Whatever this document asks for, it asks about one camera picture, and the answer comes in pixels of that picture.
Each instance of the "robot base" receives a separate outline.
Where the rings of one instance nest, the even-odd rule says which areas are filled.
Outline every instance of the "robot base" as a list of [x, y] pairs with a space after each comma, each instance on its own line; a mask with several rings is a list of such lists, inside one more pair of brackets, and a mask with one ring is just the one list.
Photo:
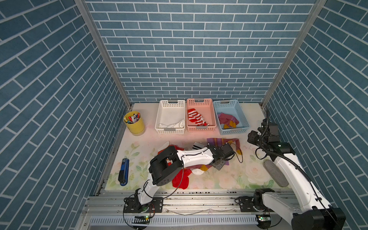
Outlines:
[[[124, 213], [149, 213], [149, 207], [148, 204], [145, 205], [137, 205], [139, 202], [136, 202], [135, 198], [124, 198], [125, 206], [124, 206]], [[155, 207], [155, 213], [161, 213], [162, 212], [162, 205], [163, 200], [161, 197], [154, 197], [152, 199], [151, 204]]]

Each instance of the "blue stapler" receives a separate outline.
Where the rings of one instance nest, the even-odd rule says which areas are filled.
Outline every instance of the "blue stapler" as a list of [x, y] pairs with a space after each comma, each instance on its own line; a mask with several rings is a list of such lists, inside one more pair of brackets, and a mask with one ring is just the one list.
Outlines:
[[121, 186], [125, 186], [128, 183], [128, 172], [129, 172], [129, 160], [124, 158], [121, 162], [121, 168], [119, 172], [118, 181]]

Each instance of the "blue brick wallpaper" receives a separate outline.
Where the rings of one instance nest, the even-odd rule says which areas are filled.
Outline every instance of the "blue brick wallpaper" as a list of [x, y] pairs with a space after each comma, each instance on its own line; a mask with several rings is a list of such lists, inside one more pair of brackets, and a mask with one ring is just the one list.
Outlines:
[[315, 0], [87, 0], [132, 102], [260, 102]]
[[73, 0], [0, 1], [0, 229], [69, 229], [126, 106]]
[[270, 101], [324, 196], [368, 229], [368, 1], [328, 0]]

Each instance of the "white basket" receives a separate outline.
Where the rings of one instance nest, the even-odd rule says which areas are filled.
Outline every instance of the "white basket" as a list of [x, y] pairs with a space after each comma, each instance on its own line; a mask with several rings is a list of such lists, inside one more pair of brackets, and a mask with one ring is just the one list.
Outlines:
[[186, 116], [185, 100], [161, 100], [156, 117], [155, 129], [158, 134], [184, 134], [183, 128], [159, 128], [160, 124], [176, 124]]

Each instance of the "yellow cup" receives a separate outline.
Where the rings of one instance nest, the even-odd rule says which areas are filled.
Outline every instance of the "yellow cup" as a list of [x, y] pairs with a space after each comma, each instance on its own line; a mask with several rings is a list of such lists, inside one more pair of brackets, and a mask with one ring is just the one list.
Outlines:
[[[132, 111], [132, 112], [129, 112], [127, 113], [124, 118], [127, 120], [127, 121], [130, 121], [128, 117], [131, 117], [133, 116], [134, 114], [138, 114], [137, 111]], [[139, 118], [139, 120], [134, 123], [134, 124], [127, 124], [125, 123], [129, 129], [129, 131], [134, 135], [134, 136], [140, 136], [144, 133], [144, 131], [146, 130], [145, 129], [145, 126], [144, 126], [144, 122], [143, 122], [143, 118], [142, 118], [142, 115], [141, 117]]]

